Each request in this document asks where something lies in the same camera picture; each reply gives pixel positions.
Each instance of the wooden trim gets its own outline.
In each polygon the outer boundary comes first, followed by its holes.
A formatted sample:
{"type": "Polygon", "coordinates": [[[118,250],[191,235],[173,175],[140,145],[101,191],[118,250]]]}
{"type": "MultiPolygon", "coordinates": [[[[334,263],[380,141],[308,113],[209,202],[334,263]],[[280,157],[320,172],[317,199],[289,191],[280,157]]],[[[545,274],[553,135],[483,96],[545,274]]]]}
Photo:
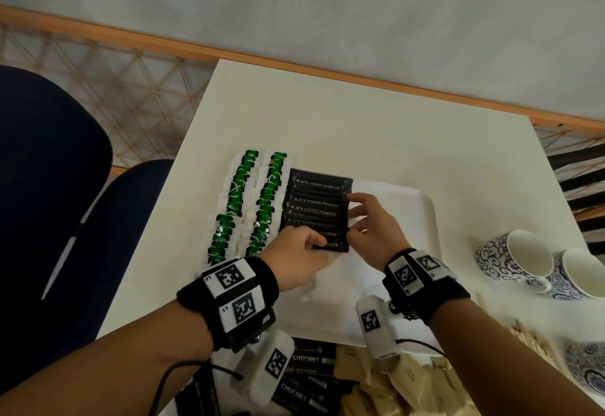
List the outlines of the wooden trim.
{"type": "Polygon", "coordinates": [[[587,210],[585,212],[580,212],[575,216],[575,221],[579,222],[581,220],[594,219],[596,217],[605,216],[605,206],[595,207],[594,209],[587,210]]]}
{"type": "Polygon", "coordinates": [[[119,176],[120,174],[124,174],[128,168],[122,168],[121,166],[112,166],[110,170],[110,174],[114,176],[119,176]]]}
{"type": "Polygon", "coordinates": [[[19,8],[0,5],[0,22],[12,25],[33,28],[37,30],[56,32],[76,38],[86,38],[96,42],[106,42],[127,48],[145,50],[152,53],[173,55],[179,58],[187,58],[196,61],[204,61],[216,64],[220,59],[239,61],[283,71],[297,72],[309,76],[330,78],[340,82],[356,83],[374,88],[388,89],[402,93],[413,94],[431,99],[439,99],[470,106],[483,107],[495,111],[509,112],[529,117],[533,124],[544,126],[556,126],[570,131],[599,132],[605,133],[605,121],[592,120],[590,118],[574,117],[571,115],[557,114],[555,112],[522,107],[512,104],[478,99],[457,94],[433,91],[417,88],[401,83],[388,82],[375,78],[359,77],[342,72],[319,69],[300,64],[263,58],[260,56],[238,53],[235,51],[222,50],[195,43],[182,42],[171,38],[153,36],[141,32],[134,32],[110,26],[102,26],[94,23],[72,20],[54,15],[23,10],[19,8]]]}

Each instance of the black wristband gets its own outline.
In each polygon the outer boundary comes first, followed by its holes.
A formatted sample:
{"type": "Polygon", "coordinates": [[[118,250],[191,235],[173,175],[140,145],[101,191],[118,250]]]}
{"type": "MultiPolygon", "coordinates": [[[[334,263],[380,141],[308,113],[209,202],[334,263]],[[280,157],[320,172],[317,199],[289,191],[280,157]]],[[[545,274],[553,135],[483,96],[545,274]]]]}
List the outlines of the black wristband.
{"type": "MultiPolygon", "coordinates": [[[[238,260],[240,259],[225,262],[221,266],[227,266],[238,260]]],[[[261,287],[265,306],[273,306],[279,296],[279,286],[273,271],[259,257],[246,257],[245,260],[255,273],[255,281],[261,287]]],[[[231,347],[229,337],[223,330],[216,299],[208,290],[202,277],[179,290],[177,300],[184,308],[202,315],[212,336],[215,351],[231,347]]]]}
{"type": "Polygon", "coordinates": [[[395,254],[385,267],[385,274],[387,277],[382,283],[393,299],[393,304],[399,311],[406,317],[420,318],[428,325],[437,309],[446,301],[470,298],[471,296],[464,287],[455,280],[456,275],[444,265],[443,262],[430,255],[423,255],[419,257],[420,259],[423,259],[423,262],[425,263],[426,267],[423,267],[418,263],[416,258],[411,255],[414,252],[417,252],[416,249],[409,248],[395,254]],[[412,269],[413,275],[417,276],[421,285],[423,285],[420,290],[415,290],[412,294],[406,294],[398,275],[395,275],[389,268],[390,263],[401,257],[405,258],[405,261],[412,269]],[[441,271],[442,274],[446,271],[449,275],[434,280],[434,277],[431,276],[431,271],[427,270],[427,268],[430,268],[431,264],[435,267],[439,265],[440,268],[437,270],[441,271]]]}

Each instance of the wrist strap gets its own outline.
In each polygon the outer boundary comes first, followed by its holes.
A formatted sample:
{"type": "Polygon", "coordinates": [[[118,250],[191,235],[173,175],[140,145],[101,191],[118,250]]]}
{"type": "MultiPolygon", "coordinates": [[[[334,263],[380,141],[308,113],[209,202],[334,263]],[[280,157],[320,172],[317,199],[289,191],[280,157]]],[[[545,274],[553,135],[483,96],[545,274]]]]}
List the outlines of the wrist strap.
{"type": "Polygon", "coordinates": [[[406,249],[395,254],[385,267],[384,287],[395,307],[409,319],[426,325],[449,300],[470,298],[456,281],[456,274],[424,250],[406,249]]]}
{"type": "Polygon", "coordinates": [[[213,265],[177,292],[180,305],[204,317],[215,351],[233,348],[233,336],[245,336],[248,330],[250,334],[260,333],[258,330],[266,324],[263,321],[266,316],[275,320],[271,307],[278,296],[275,275],[259,257],[213,265]],[[255,305],[250,318],[244,311],[232,313],[235,306],[231,303],[240,297],[247,297],[247,302],[255,305]]]}

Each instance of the white table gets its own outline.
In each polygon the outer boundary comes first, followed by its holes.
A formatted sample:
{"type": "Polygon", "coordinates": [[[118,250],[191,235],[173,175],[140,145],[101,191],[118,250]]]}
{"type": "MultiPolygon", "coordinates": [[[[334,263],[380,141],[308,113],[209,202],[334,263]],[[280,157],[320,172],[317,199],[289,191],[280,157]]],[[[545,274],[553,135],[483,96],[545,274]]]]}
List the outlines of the white table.
{"type": "Polygon", "coordinates": [[[480,244],[510,229],[543,237],[553,251],[585,247],[526,117],[223,60],[100,336],[193,278],[226,169],[238,149],[259,145],[293,153],[299,168],[426,192],[443,259],[461,283],[503,324],[518,318],[549,339],[562,363],[564,338],[605,340],[604,302],[544,299],[492,282],[474,262],[480,244]]]}

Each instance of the white tray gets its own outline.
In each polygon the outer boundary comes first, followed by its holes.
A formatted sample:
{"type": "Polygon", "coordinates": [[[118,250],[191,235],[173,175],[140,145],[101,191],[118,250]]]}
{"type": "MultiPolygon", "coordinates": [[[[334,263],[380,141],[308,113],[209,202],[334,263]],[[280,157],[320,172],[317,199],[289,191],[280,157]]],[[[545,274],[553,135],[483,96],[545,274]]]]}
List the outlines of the white tray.
{"type": "MultiPolygon", "coordinates": [[[[363,179],[353,180],[352,191],[375,195],[397,219],[416,248],[441,258],[435,208],[424,192],[363,179]]],[[[318,273],[313,283],[280,294],[274,306],[276,324],[291,336],[365,346],[355,303],[369,294],[389,299],[382,286],[383,274],[368,266],[352,248],[347,253],[333,254],[335,261],[318,273]]],[[[416,339],[439,347],[422,321],[406,321],[402,317],[396,330],[399,338],[416,339]]],[[[417,344],[401,344],[401,347],[409,352],[433,353],[417,344]]]]}

